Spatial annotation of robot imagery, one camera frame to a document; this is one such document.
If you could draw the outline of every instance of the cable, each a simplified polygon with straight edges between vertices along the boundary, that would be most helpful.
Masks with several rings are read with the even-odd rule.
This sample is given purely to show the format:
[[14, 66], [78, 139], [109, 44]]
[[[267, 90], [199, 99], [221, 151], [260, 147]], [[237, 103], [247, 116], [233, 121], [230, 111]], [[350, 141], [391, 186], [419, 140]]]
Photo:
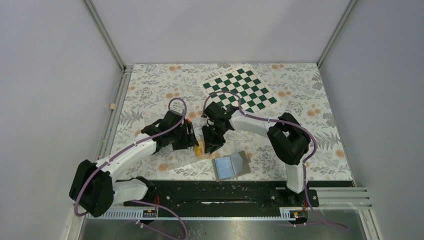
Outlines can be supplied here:
[[[167, 133], [169, 133], [170, 131], [172, 131], [172, 130], [174, 130], [175, 128], [177, 128], [183, 121], [184, 121], [184, 118], [186, 117], [186, 114], [187, 114], [187, 104], [186, 104], [186, 102], [182, 99], [182, 98], [180, 98], [180, 97], [175, 97], [175, 98], [173, 98], [173, 99], [171, 99], [171, 101], [169, 101], [169, 103], [168, 103], [168, 110], [170, 110], [171, 109], [171, 103], [173, 102], [173, 101], [175, 101], [175, 100], [179, 100], [179, 101], [181, 101], [182, 102], [182, 104], [184, 105], [184, 110], [182, 111], [182, 117], [181, 117], [181, 120], [178, 122], [178, 123], [176, 123], [174, 126], [172, 126], [171, 128], [169, 128], [169, 129], [167, 129], [167, 130], [165, 130], [165, 131], [163, 131], [163, 132], [160, 132], [160, 133], [158, 133], [158, 134], [155, 134], [155, 135], [153, 135], [153, 136], [149, 136], [149, 137], [146, 137], [146, 138], [143, 138], [143, 139], [141, 139], [141, 140], [138, 140], [135, 144], [141, 144], [141, 143], [143, 143], [143, 142], [145, 142], [145, 141], [148, 141], [148, 140], [151, 140], [151, 139], [154, 139], [154, 138], [156, 138], [156, 137], [159, 137], [159, 136], [162, 136], [162, 135], [164, 135], [164, 134], [167, 134]], [[84, 184], [82, 185], [82, 188], [81, 188], [81, 190], [79, 191], [79, 193], [78, 193], [78, 196], [76, 197], [76, 200], [75, 200], [75, 204], [73, 205], [73, 212], [75, 213], [75, 215], [76, 216], [78, 216], [78, 217], [82, 217], [82, 216], [84, 216], [84, 215], [86, 215], [88, 212], [87, 211], [85, 211], [85, 212], [83, 212], [83, 213], [79, 213], [78, 212], [78, 206], [80, 205], [80, 200], [81, 200], [81, 197], [83, 196], [83, 193], [84, 193], [84, 191], [86, 190], [86, 188], [87, 188], [87, 186], [88, 186], [88, 184], [90, 183], [90, 181], [94, 178], [94, 176], [100, 171], [100, 170], [102, 170], [102, 168], [104, 168], [105, 166], [107, 166], [108, 164], [110, 164], [111, 162], [113, 162], [113, 160], [115, 160], [117, 157], [119, 157], [121, 154], [123, 154], [124, 152], [126, 152], [126, 151], [128, 151], [129, 149], [131, 149], [132, 147], [134, 147], [135, 146], [135, 144], [134, 143], [132, 143], [132, 144], [130, 144], [130, 145], [128, 145], [127, 147], [125, 147], [124, 149], [122, 149], [122, 150], [120, 150], [119, 152], [117, 152], [117, 153], [115, 153], [115, 155], [113, 155], [110, 159], [109, 159], [109, 161], [106, 161], [106, 162], [104, 162], [102, 165], [100, 165], [99, 167], [97, 167], [97, 169], [87, 178], [87, 180], [84, 182]], [[142, 204], [145, 204], [145, 205], [151, 205], [152, 203], [147, 203], [147, 202], [142, 202]], [[181, 222], [181, 224], [182, 224], [182, 226], [184, 227], [184, 230], [185, 230], [185, 238], [184, 239], [187, 239], [187, 237], [188, 237], [188, 234], [187, 234], [187, 228], [186, 228], [186, 225], [183, 223], [183, 221], [181, 220], [181, 218], [179, 217], [179, 216], [177, 216], [176, 214], [175, 214], [175, 212], [173, 212], [173, 211], [171, 211], [169, 208], [166, 208], [166, 207], [164, 207], [164, 206], [160, 206], [160, 205], [156, 205], [156, 204], [154, 204], [153, 206], [156, 206], [156, 207], [159, 207], [159, 208], [162, 208], [162, 209], [165, 209], [165, 210], [167, 210], [167, 211], [169, 211], [170, 213], [172, 213], [174, 216], [176, 216], [179, 220], [180, 220], [180, 222]], [[154, 230], [155, 232], [157, 232], [157, 233], [160, 233], [160, 234], [162, 234], [162, 235], [164, 235], [164, 236], [167, 236], [168, 238], [171, 238], [171, 239], [174, 239], [174, 240], [178, 240], [178, 238], [173, 238], [172, 236], [169, 236], [168, 234], [166, 234], [166, 233], [164, 233], [164, 232], [162, 232], [162, 231], [160, 231], [160, 230], [157, 230], [157, 229], [155, 229], [155, 228], [153, 228], [153, 227], [151, 227], [151, 226], [148, 226], [148, 228], [149, 229], [152, 229], [152, 230]]]
[[254, 116], [254, 115], [250, 115], [248, 113], [246, 113], [243, 108], [242, 108], [242, 99], [240, 98], [240, 96], [238, 96], [237, 94], [235, 94], [234, 92], [231, 91], [216, 91], [216, 92], [212, 92], [204, 101], [203, 104], [203, 111], [205, 111], [206, 108], [206, 103], [208, 101], [208, 99], [210, 99], [212, 97], [213, 94], [219, 94], [219, 93], [224, 93], [224, 94], [232, 94], [234, 96], [236, 96], [238, 98], [238, 109], [239, 111], [245, 116], [245, 117], [249, 117], [251, 119], [256, 119], [256, 120], [260, 120], [260, 121], [265, 121], [265, 122], [273, 122], [273, 123], [282, 123], [282, 124], [286, 124], [286, 125], [290, 125], [293, 126], [295, 128], [298, 128], [300, 130], [302, 130], [303, 132], [305, 132], [310, 139], [313, 142], [313, 150], [312, 152], [305, 157], [305, 159], [302, 161], [302, 165], [303, 165], [303, 187], [304, 187], [304, 193], [305, 193], [305, 197], [306, 197], [306, 202], [308, 207], [310, 208], [310, 210], [316, 215], [316, 217], [322, 221], [323, 224], [326, 224], [327, 226], [340, 230], [340, 231], [344, 231], [347, 232], [349, 231], [349, 227], [339, 223], [339, 222], [332, 222], [332, 221], [326, 221], [324, 218], [322, 218], [322, 216], [320, 216], [320, 214], [318, 214], [318, 212], [312, 207], [311, 202], [309, 201], [309, 197], [308, 197], [308, 190], [307, 190], [307, 178], [306, 178], [306, 161], [308, 161], [316, 152], [317, 152], [317, 140], [315, 139], [315, 137], [312, 135], [312, 133], [310, 133], [306, 128], [290, 122], [290, 121], [284, 121], [284, 120], [280, 120], [280, 119], [271, 119], [271, 118], [264, 118], [264, 117], [260, 117], [260, 116]]
[[153, 231], [155, 231], [155, 232], [157, 232], [157, 233], [159, 233], [159, 234], [162, 234], [162, 235], [164, 235], [164, 236], [166, 236], [166, 237], [168, 237], [168, 238], [170, 238], [170, 239], [172, 239], [172, 240], [186, 240], [186, 239], [188, 238], [188, 236], [189, 236], [189, 232], [187, 231], [187, 227], [186, 227], [186, 225], [184, 224], [184, 222], [183, 222], [183, 220], [181, 219], [181, 217], [180, 217], [180, 216], [178, 216], [178, 215], [177, 215], [174, 211], [172, 211], [171, 209], [169, 209], [169, 208], [167, 208], [167, 207], [165, 207], [165, 206], [161, 206], [161, 205], [157, 205], [157, 204], [153, 204], [153, 203], [149, 203], [149, 202], [145, 202], [145, 201], [131, 200], [131, 202], [136, 203], [136, 204], [143, 204], [143, 205], [147, 205], [147, 206], [152, 206], [152, 207], [157, 207], [157, 208], [165, 209], [166, 211], [170, 212], [172, 215], [174, 215], [174, 216], [175, 216], [175, 217], [179, 220], [179, 222], [181, 223], [182, 227], [184, 228], [185, 238], [176, 238], [176, 237], [170, 236], [170, 235], [168, 235], [168, 234], [164, 233], [163, 231], [160, 231], [160, 230], [158, 230], [158, 229], [156, 229], [156, 228], [154, 228], [154, 227], [152, 227], [152, 226], [149, 226], [149, 225], [146, 225], [146, 224], [139, 223], [139, 224], [142, 224], [142, 226], [144, 226], [144, 227], [146, 227], [146, 228], [148, 228], [148, 229], [151, 229], [151, 230], [153, 230]]

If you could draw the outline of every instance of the gray wall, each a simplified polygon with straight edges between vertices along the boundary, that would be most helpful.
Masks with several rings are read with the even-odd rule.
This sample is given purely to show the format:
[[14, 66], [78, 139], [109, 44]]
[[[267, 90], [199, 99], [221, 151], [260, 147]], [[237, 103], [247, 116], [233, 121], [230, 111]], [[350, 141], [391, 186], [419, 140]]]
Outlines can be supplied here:
[[423, 239], [424, 1], [358, 1], [321, 69], [384, 239]]
[[0, 239], [57, 240], [119, 69], [80, 0], [0, 3]]
[[349, 0], [93, 0], [126, 64], [317, 62]]

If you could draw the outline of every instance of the floral tablecloth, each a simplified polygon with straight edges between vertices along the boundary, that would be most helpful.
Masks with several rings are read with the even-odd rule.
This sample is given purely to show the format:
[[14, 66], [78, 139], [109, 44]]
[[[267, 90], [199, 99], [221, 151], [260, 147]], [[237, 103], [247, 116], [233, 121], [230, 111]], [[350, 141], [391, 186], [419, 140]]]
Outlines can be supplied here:
[[[113, 140], [112, 152], [131, 144], [140, 130], [164, 117], [168, 102], [174, 97], [183, 98], [188, 107], [187, 117], [193, 122], [196, 135], [202, 134], [205, 119], [201, 118], [206, 98], [200, 83], [242, 64], [136, 64], [131, 74], [119, 124]], [[258, 112], [263, 116], [277, 117], [289, 112], [307, 128], [318, 142], [318, 150], [307, 167], [309, 180], [352, 180], [336, 122], [315, 63], [251, 64], [275, 95], [279, 106]], [[174, 103], [173, 108], [182, 110]], [[285, 180], [284, 163], [275, 155], [265, 137], [245, 131], [228, 131], [226, 144], [211, 158], [231, 155], [245, 150], [251, 157], [251, 173], [238, 180]], [[140, 159], [120, 178], [143, 176], [150, 180], [213, 180], [211, 159], [205, 159], [169, 170], [168, 164], [185, 159], [181, 152], [158, 152]]]

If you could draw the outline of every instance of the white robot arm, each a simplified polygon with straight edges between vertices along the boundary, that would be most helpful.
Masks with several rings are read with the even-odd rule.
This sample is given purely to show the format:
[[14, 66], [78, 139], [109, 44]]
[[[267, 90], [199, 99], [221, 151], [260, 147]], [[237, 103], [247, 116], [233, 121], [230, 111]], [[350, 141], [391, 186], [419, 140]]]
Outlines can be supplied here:
[[[269, 129], [275, 125], [275, 122], [267, 122], [256, 120], [251, 117], [245, 117], [239, 110], [232, 114], [229, 122], [236, 131], [248, 131], [264, 137], [268, 137], [267, 134]], [[287, 188], [297, 194], [301, 193], [304, 190], [304, 172], [302, 159], [300, 159], [298, 164], [285, 163], [285, 170], [287, 172]]]
[[[304, 190], [304, 172], [302, 160], [309, 150], [310, 137], [302, 130], [282, 123], [263, 121], [259, 115], [249, 113], [246, 117], [237, 107], [223, 109], [215, 102], [204, 110], [213, 124], [202, 127], [205, 138], [205, 151], [214, 152], [225, 143], [224, 134], [228, 130], [248, 131], [268, 137], [277, 157], [285, 163], [287, 171], [286, 187], [299, 194]], [[289, 113], [284, 113], [280, 120], [299, 125]]]

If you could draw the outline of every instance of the green and white checkered board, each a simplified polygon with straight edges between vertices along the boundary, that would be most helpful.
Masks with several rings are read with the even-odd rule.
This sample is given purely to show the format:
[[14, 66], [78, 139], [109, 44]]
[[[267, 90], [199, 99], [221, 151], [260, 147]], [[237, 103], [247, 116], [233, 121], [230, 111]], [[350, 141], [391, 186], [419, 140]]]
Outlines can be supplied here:
[[[269, 91], [269, 87], [248, 67], [235, 68], [218, 77], [213, 77], [201, 84], [206, 95], [217, 91], [230, 91], [241, 96], [241, 107], [250, 113], [277, 103], [277, 98]], [[238, 106], [237, 98], [229, 94], [212, 95], [212, 100], [220, 107], [227, 109]]]

